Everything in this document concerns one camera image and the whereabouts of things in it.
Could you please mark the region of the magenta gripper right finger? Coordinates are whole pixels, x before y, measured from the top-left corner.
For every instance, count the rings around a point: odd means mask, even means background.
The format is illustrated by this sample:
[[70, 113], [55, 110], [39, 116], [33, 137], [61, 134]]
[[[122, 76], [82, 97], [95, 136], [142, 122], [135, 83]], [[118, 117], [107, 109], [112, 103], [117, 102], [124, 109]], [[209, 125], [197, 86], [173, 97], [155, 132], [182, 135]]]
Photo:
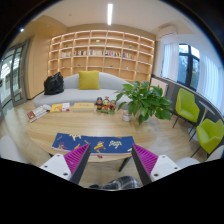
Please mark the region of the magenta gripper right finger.
[[180, 170], [180, 167], [168, 156], [157, 156], [136, 144], [132, 145], [132, 157], [143, 185]]

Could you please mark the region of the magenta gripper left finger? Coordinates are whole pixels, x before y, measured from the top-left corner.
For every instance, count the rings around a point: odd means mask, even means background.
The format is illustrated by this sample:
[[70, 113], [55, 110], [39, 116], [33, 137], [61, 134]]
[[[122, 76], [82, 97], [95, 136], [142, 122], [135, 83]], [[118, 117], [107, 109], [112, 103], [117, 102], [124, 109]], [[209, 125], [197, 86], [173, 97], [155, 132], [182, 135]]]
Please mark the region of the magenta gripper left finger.
[[41, 166], [41, 169], [74, 184], [78, 184], [89, 156], [90, 144], [86, 144], [65, 155], [60, 153], [55, 154]]

